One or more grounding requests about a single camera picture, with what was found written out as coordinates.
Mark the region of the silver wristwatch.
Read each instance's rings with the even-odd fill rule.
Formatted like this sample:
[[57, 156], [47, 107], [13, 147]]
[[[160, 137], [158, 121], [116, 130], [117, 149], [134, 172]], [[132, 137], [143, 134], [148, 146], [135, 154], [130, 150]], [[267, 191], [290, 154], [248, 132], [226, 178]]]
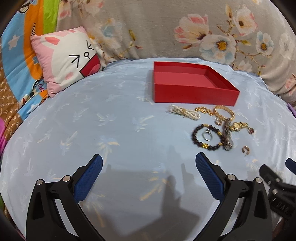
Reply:
[[223, 147], [226, 151], [230, 151], [233, 148], [233, 140], [231, 138], [231, 130], [230, 130], [230, 119], [228, 118], [224, 121], [222, 127], [222, 134], [224, 135]]

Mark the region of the gold hoop earring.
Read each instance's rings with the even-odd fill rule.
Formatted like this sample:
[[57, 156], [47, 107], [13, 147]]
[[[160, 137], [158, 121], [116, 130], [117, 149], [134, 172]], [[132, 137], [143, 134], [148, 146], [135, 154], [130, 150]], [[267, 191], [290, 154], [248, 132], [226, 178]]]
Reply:
[[247, 146], [244, 146], [244, 147], [242, 148], [242, 152], [243, 152], [243, 154], [245, 154], [245, 155], [249, 155], [249, 154], [250, 154], [250, 148], [248, 148]]
[[215, 119], [215, 124], [217, 124], [218, 126], [221, 126], [222, 125], [222, 120], [216, 118]]

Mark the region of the purple object at edge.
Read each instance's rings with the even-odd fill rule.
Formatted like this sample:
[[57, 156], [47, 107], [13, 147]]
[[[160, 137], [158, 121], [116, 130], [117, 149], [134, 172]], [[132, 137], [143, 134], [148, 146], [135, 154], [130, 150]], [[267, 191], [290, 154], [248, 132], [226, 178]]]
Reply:
[[293, 116], [296, 117], [296, 110], [288, 103], [288, 109], [292, 112]]

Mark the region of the light blue palm sheet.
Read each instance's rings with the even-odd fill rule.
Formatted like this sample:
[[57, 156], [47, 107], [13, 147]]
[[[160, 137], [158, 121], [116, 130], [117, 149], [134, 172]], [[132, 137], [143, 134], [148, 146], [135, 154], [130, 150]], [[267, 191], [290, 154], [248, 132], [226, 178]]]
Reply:
[[[229, 152], [195, 146], [193, 129], [215, 125], [215, 117], [201, 114], [194, 121], [169, 113], [169, 103], [153, 103], [154, 61], [211, 66], [240, 91], [231, 108], [234, 121], [247, 122], [254, 134], [232, 133]], [[195, 166], [201, 151], [241, 180], [252, 181], [267, 164], [295, 185], [285, 167], [287, 158], [295, 160], [295, 117], [260, 77], [200, 59], [119, 61], [47, 99], [25, 119], [4, 150], [1, 195], [26, 236], [36, 181], [59, 181], [100, 154], [103, 170], [80, 205], [106, 240], [193, 240], [219, 204]]]

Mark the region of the gold wristwatch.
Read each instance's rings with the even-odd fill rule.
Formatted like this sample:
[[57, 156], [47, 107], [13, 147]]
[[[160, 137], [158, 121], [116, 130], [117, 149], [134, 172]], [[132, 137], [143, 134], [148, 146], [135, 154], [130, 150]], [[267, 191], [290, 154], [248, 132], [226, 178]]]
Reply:
[[232, 125], [229, 126], [232, 132], [239, 132], [241, 129], [248, 128], [248, 123], [244, 122], [233, 122]]

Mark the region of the gold woven cuff bangle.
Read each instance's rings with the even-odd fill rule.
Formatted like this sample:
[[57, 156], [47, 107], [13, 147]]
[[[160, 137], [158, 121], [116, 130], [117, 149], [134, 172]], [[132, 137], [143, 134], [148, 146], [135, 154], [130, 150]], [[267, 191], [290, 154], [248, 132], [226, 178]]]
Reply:
[[213, 114], [221, 121], [233, 121], [235, 119], [234, 111], [224, 105], [214, 106]]

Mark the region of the red cardboard box tray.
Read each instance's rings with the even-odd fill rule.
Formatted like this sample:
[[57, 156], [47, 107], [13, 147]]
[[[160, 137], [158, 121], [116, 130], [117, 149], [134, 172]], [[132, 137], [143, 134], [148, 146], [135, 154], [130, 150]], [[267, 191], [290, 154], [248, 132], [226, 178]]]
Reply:
[[158, 103], [234, 106], [240, 91], [208, 65], [155, 61], [153, 98]]

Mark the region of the colourful cartoon bedsheet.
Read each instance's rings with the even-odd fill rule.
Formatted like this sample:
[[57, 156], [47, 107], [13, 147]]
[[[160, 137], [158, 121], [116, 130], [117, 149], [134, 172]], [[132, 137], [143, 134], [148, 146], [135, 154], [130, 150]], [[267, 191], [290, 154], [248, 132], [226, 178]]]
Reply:
[[58, 1], [22, 1], [1, 36], [1, 150], [46, 98], [46, 83], [30, 37], [54, 32]]

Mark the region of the pink white cat pillow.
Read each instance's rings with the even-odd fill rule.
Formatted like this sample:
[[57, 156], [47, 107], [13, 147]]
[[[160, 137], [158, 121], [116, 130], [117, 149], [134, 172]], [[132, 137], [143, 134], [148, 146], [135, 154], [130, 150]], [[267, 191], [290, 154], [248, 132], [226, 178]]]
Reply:
[[102, 70], [102, 60], [84, 27], [30, 37], [49, 97]]

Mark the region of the grey floral blanket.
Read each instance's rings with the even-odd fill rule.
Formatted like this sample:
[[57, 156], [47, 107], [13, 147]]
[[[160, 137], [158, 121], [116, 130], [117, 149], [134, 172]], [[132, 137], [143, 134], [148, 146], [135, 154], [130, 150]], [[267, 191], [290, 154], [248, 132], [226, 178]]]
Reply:
[[60, 1], [57, 29], [79, 26], [104, 64], [197, 57], [254, 73], [295, 105], [295, 33], [271, 1]]

